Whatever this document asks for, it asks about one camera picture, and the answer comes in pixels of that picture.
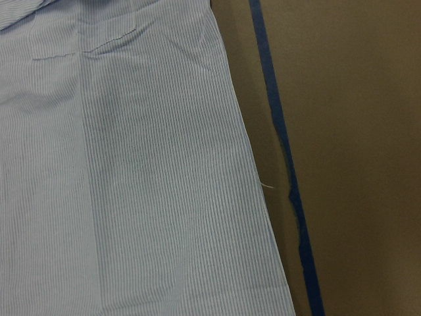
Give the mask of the light blue striped shirt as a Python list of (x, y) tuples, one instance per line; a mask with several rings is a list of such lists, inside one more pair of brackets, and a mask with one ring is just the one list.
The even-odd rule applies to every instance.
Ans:
[(1, 314), (293, 315), (208, 1), (1, 2)]

